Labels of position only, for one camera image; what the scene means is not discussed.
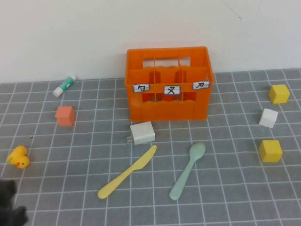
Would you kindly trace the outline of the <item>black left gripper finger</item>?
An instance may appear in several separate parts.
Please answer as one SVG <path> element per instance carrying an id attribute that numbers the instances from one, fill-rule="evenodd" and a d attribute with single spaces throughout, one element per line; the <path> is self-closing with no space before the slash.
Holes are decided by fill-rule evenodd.
<path id="1" fill-rule="evenodd" d="M 1 226 L 23 226 L 28 222 L 26 207 L 20 206 L 16 209 L 0 208 Z"/>
<path id="2" fill-rule="evenodd" d="M 11 199 L 16 194 L 16 183 L 14 180 L 0 181 L 0 206 L 7 208 L 11 205 Z"/>

